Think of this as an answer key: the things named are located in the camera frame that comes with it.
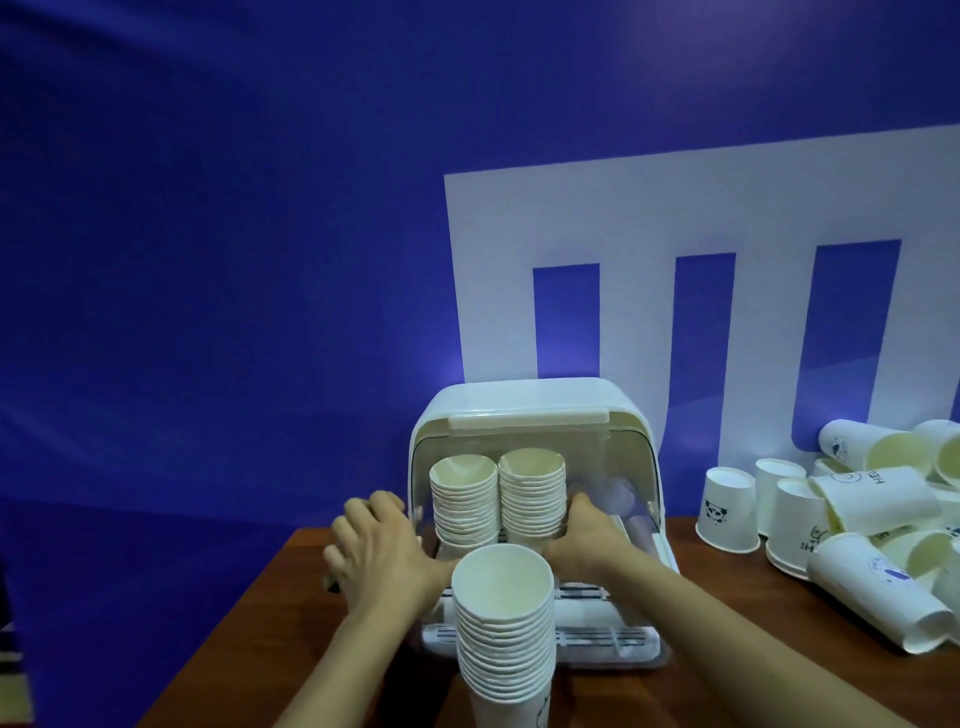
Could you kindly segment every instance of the blue backdrop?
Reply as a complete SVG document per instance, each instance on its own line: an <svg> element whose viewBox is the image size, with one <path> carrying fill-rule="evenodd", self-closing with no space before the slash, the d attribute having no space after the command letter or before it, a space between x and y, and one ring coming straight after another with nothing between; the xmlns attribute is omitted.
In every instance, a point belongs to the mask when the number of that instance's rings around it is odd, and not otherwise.
<svg viewBox="0 0 960 728"><path fill-rule="evenodd" d="M955 123L958 71L952 0L4 0L0 549L42 725L132 725L294 526L401 489L463 378L443 174Z"/></svg>

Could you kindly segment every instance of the left hand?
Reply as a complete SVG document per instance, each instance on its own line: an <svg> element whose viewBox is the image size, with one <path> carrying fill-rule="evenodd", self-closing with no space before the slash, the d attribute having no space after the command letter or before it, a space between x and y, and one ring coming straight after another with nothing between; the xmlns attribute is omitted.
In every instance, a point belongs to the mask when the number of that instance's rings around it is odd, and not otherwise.
<svg viewBox="0 0 960 728"><path fill-rule="evenodd" d="M379 611L403 620L406 628L450 585L456 562L436 561L423 552L403 515L403 501L392 493L351 498L333 532L337 543L324 550L324 560L351 614Z"/></svg>

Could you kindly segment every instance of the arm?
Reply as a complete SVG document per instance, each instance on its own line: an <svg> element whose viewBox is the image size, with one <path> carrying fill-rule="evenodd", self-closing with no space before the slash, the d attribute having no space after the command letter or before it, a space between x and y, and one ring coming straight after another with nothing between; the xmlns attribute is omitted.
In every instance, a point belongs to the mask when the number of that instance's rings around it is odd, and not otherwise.
<svg viewBox="0 0 960 728"><path fill-rule="evenodd" d="M646 615L745 725L911 726L634 548L584 495L570 505L566 535L543 555L560 577L602 586Z"/></svg>
<svg viewBox="0 0 960 728"><path fill-rule="evenodd" d="M407 631L449 586L455 562L420 548L403 503L378 491L354 498L333 522L336 546L324 559L349 613L324 657L275 728L355 728Z"/></svg>

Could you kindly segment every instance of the forearm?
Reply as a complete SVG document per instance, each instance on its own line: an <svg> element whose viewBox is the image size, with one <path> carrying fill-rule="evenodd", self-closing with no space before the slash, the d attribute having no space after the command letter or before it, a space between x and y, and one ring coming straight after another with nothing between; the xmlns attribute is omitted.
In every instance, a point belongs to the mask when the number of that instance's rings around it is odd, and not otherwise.
<svg viewBox="0 0 960 728"><path fill-rule="evenodd" d="M408 629L383 612L351 614L275 728L356 728Z"/></svg>
<svg viewBox="0 0 960 728"><path fill-rule="evenodd" d="M910 723L635 549L600 579L680 650L753 728L904 728Z"/></svg>

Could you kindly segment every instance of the wooden table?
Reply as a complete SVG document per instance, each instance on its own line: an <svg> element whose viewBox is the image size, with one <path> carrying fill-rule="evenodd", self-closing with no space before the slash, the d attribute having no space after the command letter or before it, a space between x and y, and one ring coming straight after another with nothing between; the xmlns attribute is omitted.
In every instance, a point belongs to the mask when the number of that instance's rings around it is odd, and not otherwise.
<svg viewBox="0 0 960 728"><path fill-rule="evenodd" d="M693 519L670 519L667 526L681 573L918 726L960 724L960 648L946 645L927 655L905 656L816 587L775 570L762 549L749 556L722 553L703 544L693 524ZM140 727L271 726L324 654L345 613L342 599L321 586L322 552L329 542L325 529L294 534ZM402 650L370 724L419 728L425 718L417 723L403 712L416 703L428 715L439 709L436 726L472 725L467 692L455 670L452 661ZM409 700L413 695L416 701ZM676 654L653 671L559 668L553 697L550 725L555 728L735 724ZM405 707L395 707L397 702Z"/></svg>

